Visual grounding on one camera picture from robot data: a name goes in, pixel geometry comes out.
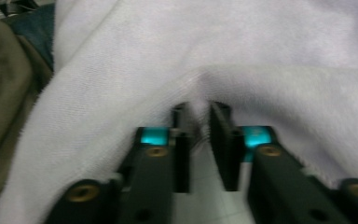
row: white towel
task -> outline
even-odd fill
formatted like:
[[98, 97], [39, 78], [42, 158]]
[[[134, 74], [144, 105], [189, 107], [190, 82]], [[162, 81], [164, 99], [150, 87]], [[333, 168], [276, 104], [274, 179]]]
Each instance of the white towel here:
[[275, 127], [330, 187], [358, 177], [358, 1], [59, 1], [55, 77], [21, 136], [0, 224], [43, 222], [81, 178], [106, 179], [138, 126], [207, 101]]

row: cyan light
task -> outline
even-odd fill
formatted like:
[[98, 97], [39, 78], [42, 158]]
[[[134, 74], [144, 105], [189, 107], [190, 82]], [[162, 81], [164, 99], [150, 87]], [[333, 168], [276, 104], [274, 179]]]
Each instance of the cyan light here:
[[244, 161], [252, 161], [257, 146], [271, 143], [272, 138], [269, 130], [263, 126], [242, 127], [245, 146], [248, 149]]
[[156, 145], [156, 146], [168, 145], [168, 128], [165, 127], [144, 128], [141, 137], [141, 143]]

